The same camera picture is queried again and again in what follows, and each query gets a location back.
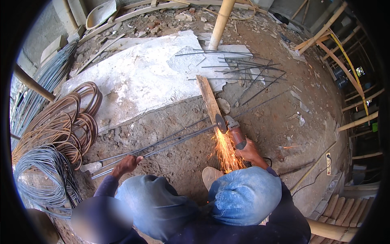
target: dirt ground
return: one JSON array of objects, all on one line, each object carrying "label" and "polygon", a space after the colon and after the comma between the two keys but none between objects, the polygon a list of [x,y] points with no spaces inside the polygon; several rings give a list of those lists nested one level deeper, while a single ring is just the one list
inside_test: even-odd
[{"label": "dirt ground", "polygon": [[[196,21],[179,22],[174,20],[175,12],[176,10],[168,9],[163,13],[159,11],[149,13],[149,16],[156,16],[162,23],[165,22],[168,27],[168,29],[165,28],[159,31],[155,36],[163,36],[170,34],[169,32],[185,29],[192,29],[195,33],[211,32],[203,29],[205,23],[201,22],[200,18],[207,18],[206,23],[212,25],[215,24],[216,20],[215,16],[207,12],[203,13],[198,8],[193,14]],[[243,17],[250,16],[252,12],[234,9],[234,14]],[[128,27],[128,25],[136,27],[138,31],[145,31],[148,23],[150,23],[149,18],[132,18],[124,21],[115,35],[111,34],[112,28],[110,28],[101,33],[101,37],[87,41],[79,47],[77,54],[82,55],[82,58],[78,57],[78,61],[75,62],[72,70],[79,68],[84,63],[84,59],[89,59],[90,55],[99,49],[101,44],[98,44],[98,42],[101,38],[104,38],[103,35],[118,36],[121,33],[126,33],[125,37],[136,37],[131,34],[133,28]],[[237,119],[241,124],[242,131],[256,142],[261,154],[272,159],[272,168],[277,173],[317,160],[335,141],[334,130],[337,124],[346,123],[344,120],[342,121],[341,92],[334,84],[328,70],[319,62],[318,51],[315,47],[312,47],[305,52],[307,64],[294,60],[289,56],[287,50],[279,45],[279,32],[282,32],[295,44],[301,43],[301,39],[292,31],[282,28],[263,14],[257,13],[250,20],[235,21],[235,23],[237,32],[234,21],[229,21],[228,24],[232,27],[227,27],[225,30],[223,44],[247,45],[253,53],[258,53],[263,58],[280,63],[277,67],[287,72],[285,76],[287,80],[280,80],[278,84],[272,84],[255,99],[240,107],[233,105],[242,94],[242,91],[249,85],[248,82],[227,84],[223,87],[223,91],[216,94],[216,97],[229,102],[232,106],[229,115],[234,116],[282,92],[295,91],[302,98],[310,113],[300,108],[299,100],[294,98],[290,92],[285,92],[276,99]],[[119,51],[107,52],[103,57],[99,57],[97,62],[91,63],[90,66],[116,52]],[[261,60],[254,59],[254,62],[261,62]],[[253,85],[240,101],[250,98],[261,88],[261,85]],[[296,118],[286,120],[297,112],[305,120],[302,127]],[[187,99],[147,112],[114,129],[100,132],[97,141],[85,155],[84,163],[95,162],[147,146],[207,116],[207,110],[201,97]],[[187,128],[186,131],[198,130],[209,125],[211,125],[211,122],[207,119]],[[120,184],[123,180],[135,175],[153,174],[164,176],[179,194],[190,197],[199,205],[205,205],[207,190],[202,182],[202,170],[207,166],[218,168],[219,165],[215,156],[210,157],[214,150],[214,141],[211,140],[211,137],[212,133],[209,131],[143,160],[134,172],[122,177]],[[330,150],[333,175],[337,173],[338,169],[347,167],[348,150],[346,145],[346,134],[344,132],[339,135],[336,146]],[[317,174],[325,167],[325,158],[323,158],[300,187],[312,183]],[[306,171],[307,169],[304,169],[281,178],[290,189]],[[83,198],[92,197],[104,178],[91,180],[88,172],[82,173],[80,171],[76,172],[76,177]],[[309,216],[316,208],[332,179],[332,176],[321,173],[315,184],[303,188],[294,195],[294,203],[304,216]],[[55,221],[64,242],[83,242],[68,227],[69,224],[70,221]]]}]

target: concrete wall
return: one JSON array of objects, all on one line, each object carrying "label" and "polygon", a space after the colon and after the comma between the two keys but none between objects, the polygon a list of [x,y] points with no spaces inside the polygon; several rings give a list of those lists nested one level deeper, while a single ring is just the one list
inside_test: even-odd
[{"label": "concrete wall", "polygon": [[[301,6],[303,1],[304,0],[274,0],[270,10],[280,13],[281,15],[290,19],[295,11],[297,11]],[[310,0],[309,9],[307,11],[303,25],[306,27],[311,27],[321,16],[321,14],[325,12],[326,8],[330,4],[330,0],[324,0],[323,3],[321,3],[321,0]],[[295,16],[294,21],[301,23],[306,6],[307,3]]]},{"label": "concrete wall", "polygon": [[271,7],[274,0],[253,0],[252,2],[260,6],[262,9],[268,10]]}]

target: blue jeans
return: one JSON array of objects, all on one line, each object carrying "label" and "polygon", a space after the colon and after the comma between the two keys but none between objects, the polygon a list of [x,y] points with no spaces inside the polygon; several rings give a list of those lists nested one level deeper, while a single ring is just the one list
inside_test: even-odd
[{"label": "blue jeans", "polygon": [[[194,201],[179,196],[164,177],[154,175],[126,179],[115,197],[129,204],[140,231],[162,242],[200,213]],[[281,197],[279,177],[260,167],[240,169],[212,184],[209,215],[222,224],[257,225],[276,208]]]}]

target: spark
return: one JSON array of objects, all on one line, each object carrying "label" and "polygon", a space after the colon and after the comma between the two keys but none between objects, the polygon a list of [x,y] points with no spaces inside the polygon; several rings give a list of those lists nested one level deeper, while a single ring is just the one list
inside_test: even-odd
[{"label": "spark", "polygon": [[216,141],[215,151],[212,155],[217,155],[221,170],[225,173],[230,173],[237,169],[244,169],[243,160],[236,157],[232,146],[232,141],[229,137],[229,132],[222,134],[220,130],[216,130],[212,137]]}]

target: grinder handle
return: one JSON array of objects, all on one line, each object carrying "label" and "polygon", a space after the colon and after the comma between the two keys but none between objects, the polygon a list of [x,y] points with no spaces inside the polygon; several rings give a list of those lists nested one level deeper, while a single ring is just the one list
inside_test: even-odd
[{"label": "grinder handle", "polygon": [[238,150],[244,149],[246,145],[246,138],[243,135],[241,128],[238,126],[230,131],[232,135],[232,141],[234,143],[234,147]]}]

